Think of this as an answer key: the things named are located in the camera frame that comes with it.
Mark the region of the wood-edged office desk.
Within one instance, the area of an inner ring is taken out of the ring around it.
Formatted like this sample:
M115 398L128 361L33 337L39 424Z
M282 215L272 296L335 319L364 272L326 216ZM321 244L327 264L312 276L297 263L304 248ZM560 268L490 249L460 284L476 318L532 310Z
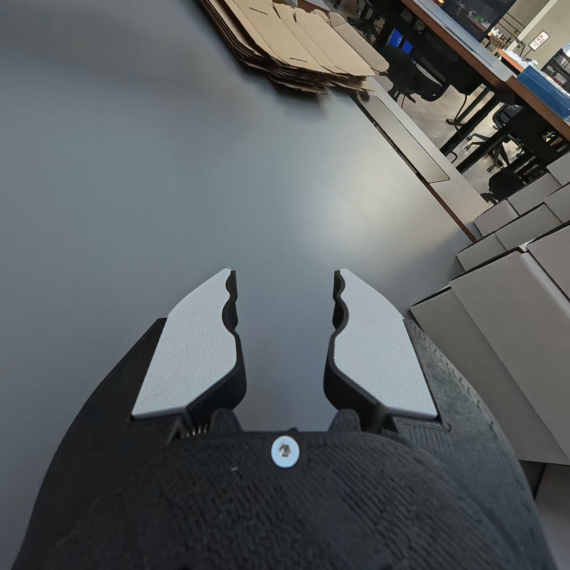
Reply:
M494 86L494 94L489 101L473 114L440 151L443 154L453 151L500 103L517 104L522 110L506 126L499 128L490 139L484 141L477 151L456 165L458 172L465 173L510 134L517 135L529 153L544 166L558 160L563 155L562 151L569 151L569 125L516 77L510 77L501 85Z
M517 102L509 87L514 74L500 60L433 1L398 1L398 29L413 46L413 53L427 70L463 95L480 85L491 94L487 103L473 113L460 132L471 134L499 104Z

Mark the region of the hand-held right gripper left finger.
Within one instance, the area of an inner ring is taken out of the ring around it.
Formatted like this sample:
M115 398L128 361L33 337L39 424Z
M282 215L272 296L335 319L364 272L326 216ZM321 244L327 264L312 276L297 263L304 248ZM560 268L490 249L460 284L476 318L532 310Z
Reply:
M209 424L218 409L235 409L246 394L236 331L237 276L225 268L185 296L167 316L132 409L134 419L180 414Z

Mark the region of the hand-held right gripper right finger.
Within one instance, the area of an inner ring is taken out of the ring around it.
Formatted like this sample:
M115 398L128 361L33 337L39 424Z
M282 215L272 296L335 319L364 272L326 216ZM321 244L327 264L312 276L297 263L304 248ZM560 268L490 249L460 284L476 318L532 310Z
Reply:
M324 394L356 413L360 429L381 432L389 418L435 421L438 410L403 316L349 270L333 277Z

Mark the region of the blue bin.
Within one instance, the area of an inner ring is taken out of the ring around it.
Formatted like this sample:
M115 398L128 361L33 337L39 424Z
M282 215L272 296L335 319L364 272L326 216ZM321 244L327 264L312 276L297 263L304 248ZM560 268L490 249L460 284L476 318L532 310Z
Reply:
M404 32L394 28L387 41L387 46L393 46L401 49L404 53L410 55L414 50L414 41L417 39L417 33Z

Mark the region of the stack of white folded boxes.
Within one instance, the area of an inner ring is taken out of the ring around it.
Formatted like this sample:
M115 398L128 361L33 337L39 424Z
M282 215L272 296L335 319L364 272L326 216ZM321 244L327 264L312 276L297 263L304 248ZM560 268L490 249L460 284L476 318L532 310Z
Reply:
M474 226L464 272L411 312L528 466L555 563L569 569L569 154Z

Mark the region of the stack of flat brown cardboard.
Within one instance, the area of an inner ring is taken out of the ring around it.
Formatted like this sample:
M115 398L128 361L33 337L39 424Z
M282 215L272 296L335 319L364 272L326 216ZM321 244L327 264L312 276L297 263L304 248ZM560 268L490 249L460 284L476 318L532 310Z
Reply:
M229 50L278 86L314 95L372 91L388 61L337 12L274 1L198 1Z

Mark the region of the dark screen panel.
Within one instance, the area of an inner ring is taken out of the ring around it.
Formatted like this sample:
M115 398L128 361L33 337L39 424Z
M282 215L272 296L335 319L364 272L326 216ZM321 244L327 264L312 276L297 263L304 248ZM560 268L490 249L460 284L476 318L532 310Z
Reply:
M515 1L444 1L441 8L481 42Z

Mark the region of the blue flat box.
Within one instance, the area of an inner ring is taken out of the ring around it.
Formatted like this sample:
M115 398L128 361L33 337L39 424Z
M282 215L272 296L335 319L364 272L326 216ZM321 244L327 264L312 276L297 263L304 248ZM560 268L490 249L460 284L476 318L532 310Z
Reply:
M533 66L527 66L517 76L517 80L545 103L556 115L565 122L569 122L569 93L556 84L549 76Z

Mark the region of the black office chair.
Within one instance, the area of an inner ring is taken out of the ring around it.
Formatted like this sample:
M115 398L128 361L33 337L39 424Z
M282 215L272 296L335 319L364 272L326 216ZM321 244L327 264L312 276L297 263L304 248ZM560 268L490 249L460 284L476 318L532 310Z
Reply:
M514 144L517 146L517 153L513 158L507 154L503 142L493 149L499 169L488 180L490 198L486 198L493 204L512 196L547 172L548 162L541 159L527 145L515 141Z
M440 99L449 87L449 82L429 71L427 64L419 63L393 46L382 48L381 54L387 60L389 67L384 73L392 82L388 95L398 101L401 97L416 103L415 96L432 103Z

